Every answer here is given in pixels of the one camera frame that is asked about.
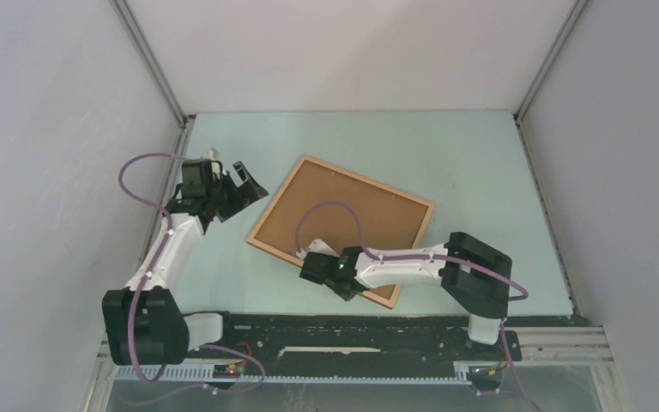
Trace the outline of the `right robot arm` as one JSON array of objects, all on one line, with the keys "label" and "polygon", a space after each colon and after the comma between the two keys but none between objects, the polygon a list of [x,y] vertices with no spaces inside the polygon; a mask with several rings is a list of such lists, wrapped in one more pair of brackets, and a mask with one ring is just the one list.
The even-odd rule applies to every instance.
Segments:
[{"label": "right robot arm", "polygon": [[299,277],[324,285],[345,301],[374,288],[427,283],[442,288],[469,314],[464,345],[486,359],[499,347],[511,300],[512,259],[463,232],[412,250],[346,247],[337,253],[320,239],[299,250]]}]

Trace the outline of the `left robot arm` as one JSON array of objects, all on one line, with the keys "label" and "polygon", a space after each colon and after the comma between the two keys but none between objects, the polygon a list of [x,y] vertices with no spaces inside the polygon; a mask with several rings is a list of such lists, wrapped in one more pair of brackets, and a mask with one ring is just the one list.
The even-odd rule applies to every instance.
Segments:
[{"label": "left robot arm", "polygon": [[170,199],[156,207],[160,231],[144,263],[101,302],[107,343],[118,366],[177,365],[202,345],[222,358],[237,346],[236,333],[223,325],[220,314],[185,314],[172,291],[209,224],[227,221],[268,192],[240,161],[228,171],[214,157],[184,158],[180,174]]}]

